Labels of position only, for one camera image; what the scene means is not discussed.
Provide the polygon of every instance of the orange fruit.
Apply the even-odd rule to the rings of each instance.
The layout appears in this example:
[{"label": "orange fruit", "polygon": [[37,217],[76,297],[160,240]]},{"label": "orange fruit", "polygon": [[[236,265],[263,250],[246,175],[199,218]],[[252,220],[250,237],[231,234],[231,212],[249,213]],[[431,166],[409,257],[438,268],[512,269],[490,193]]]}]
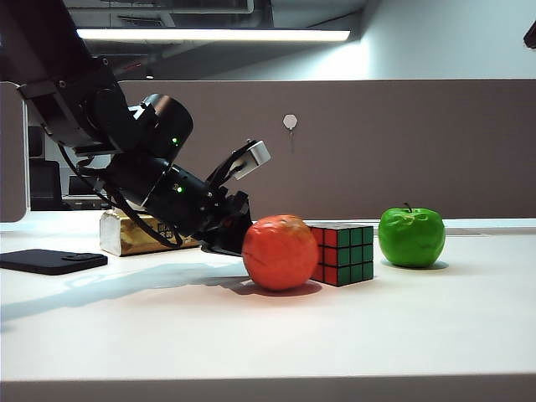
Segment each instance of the orange fruit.
[{"label": "orange fruit", "polygon": [[318,246],[300,218],[274,215],[250,226],[242,256],[253,282],[271,291],[284,291],[311,277],[318,262]]}]

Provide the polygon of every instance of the gold box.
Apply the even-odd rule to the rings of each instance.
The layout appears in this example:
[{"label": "gold box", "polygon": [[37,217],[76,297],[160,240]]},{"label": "gold box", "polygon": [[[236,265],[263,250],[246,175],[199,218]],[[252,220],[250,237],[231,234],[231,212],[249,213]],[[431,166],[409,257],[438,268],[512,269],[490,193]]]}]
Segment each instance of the gold box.
[{"label": "gold box", "polygon": [[[140,214],[140,218],[160,235],[174,241],[173,232],[166,224],[151,215]],[[158,243],[119,209],[103,213],[100,217],[100,231],[100,248],[113,255],[124,256],[174,250]],[[191,237],[181,236],[181,239],[183,240],[181,249],[200,245]]]}]

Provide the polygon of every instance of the black phone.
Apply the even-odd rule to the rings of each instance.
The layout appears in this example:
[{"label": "black phone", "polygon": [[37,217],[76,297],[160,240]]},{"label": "black phone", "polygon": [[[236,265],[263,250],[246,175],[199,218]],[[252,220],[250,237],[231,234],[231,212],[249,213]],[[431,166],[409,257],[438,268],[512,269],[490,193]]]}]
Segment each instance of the black phone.
[{"label": "black phone", "polygon": [[0,267],[43,275],[63,275],[108,264],[103,254],[31,249],[0,254]]}]

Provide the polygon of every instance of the gray partition wall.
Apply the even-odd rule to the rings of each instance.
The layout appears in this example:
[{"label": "gray partition wall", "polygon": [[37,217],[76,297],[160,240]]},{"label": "gray partition wall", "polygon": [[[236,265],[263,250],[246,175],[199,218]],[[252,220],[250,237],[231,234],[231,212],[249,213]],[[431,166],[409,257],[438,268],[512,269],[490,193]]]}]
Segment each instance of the gray partition wall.
[{"label": "gray partition wall", "polygon": [[29,210],[26,107],[17,86],[0,82],[0,222]]},{"label": "gray partition wall", "polygon": [[[252,215],[377,219],[408,202],[445,218],[536,217],[536,80],[127,81],[129,104],[181,101],[176,163],[206,178],[247,138],[272,160],[240,181]],[[298,119],[293,132],[285,114]]]}]

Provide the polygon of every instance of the ceiling light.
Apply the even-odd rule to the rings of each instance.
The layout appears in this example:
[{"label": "ceiling light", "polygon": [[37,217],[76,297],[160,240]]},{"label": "ceiling light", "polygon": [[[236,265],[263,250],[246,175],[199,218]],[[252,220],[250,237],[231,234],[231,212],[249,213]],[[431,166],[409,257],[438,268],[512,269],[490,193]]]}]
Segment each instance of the ceiling light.
[{"label": "ceiling light", "polygon": [[175,42],[182,40],[242,40],[283,42],[342,42],[350,31],[299,29],[78,29],[88,40]]}]

